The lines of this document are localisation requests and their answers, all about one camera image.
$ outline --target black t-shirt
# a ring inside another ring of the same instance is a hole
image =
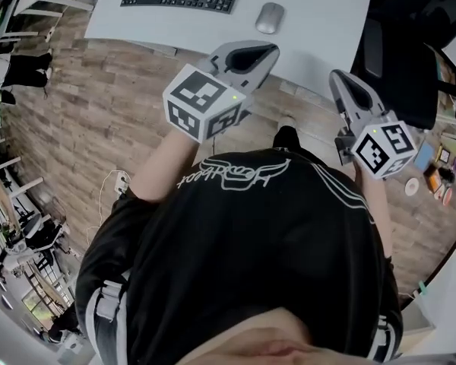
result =
[[[379,317],[400,341],[395,279],[360,190],[286,151],[203,160],[161,205],[119,199],[81,266],[83,331],[94,290],[129,268],[129,363],[173,365],[278,307],[323,348],[366,357]]]

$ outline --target white cable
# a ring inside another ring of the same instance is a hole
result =
[[[414,299],[414,300],[416,299],[414,296],[409,295],[409,294],[403,294],[402,292],[399,292],[398,294],[402,295],[402,296],[408,296],[408,297],[410,297],[411,299]]]
[[[105,182],[108,180],[108,177],[110,177],[112,175],[112,173],[124,173],[128,177],[128,181],[131,181],[131,177],[124,170],[112,170],[112,171],[110,171],[110,173],[108,173],[108,176],[106,176],[105,179],[103,180],[103,182],[101,184],[101,188],[100,188],[100,196],[98,198],[99,205],[100,205],[100,209],[98,210],[98,212],[100,213],[100,225],[99,226],[91,226],[91,227],[88,227],[86,229],[86,241],[87,241],[88,246],[90,245],[89,230],[91,230],[92,228],[100,228],[101,225],[103,224],[103,216],[101,214],[101,193],[103,192],[103,188],[105,187]]]
[[[64,8],[62,10],[62,13],[61,13],[61,16],[58,18],[58,21],[56,21],[56,23],[54,24],[54,26],[52,26],[52,28],[56,28],[59,24],[59,21],[62,19],[62,17],[64,16],[64,13],[68,10],[69,8],[69,5],[66,6],[66,8]]]

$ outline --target black chair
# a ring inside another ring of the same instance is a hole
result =
[[[419,129],[432,129],[438,92],[456,97],[456,84],[439,80],[434,49],[456,37],[456,0],[372,0],[354,73],[372,86],[397,117]]]

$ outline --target silver computer mouse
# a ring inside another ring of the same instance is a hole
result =
[[[261,33],[275,33],[282,21],[285,9],[277,3],[266,3],[261,9],[260,15],[255,22],[255,27]]]

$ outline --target shoe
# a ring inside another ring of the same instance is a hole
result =
[[[46,70],[47,81],[49,81],[51,79],[51,76],[52,76],[52,68],[49,68]]]
[[[296,120],[292,116],[284,116],[279,120],[279,125],[277,130],[280,130],[284,126],[292,127],[293,129],[297,128]]]

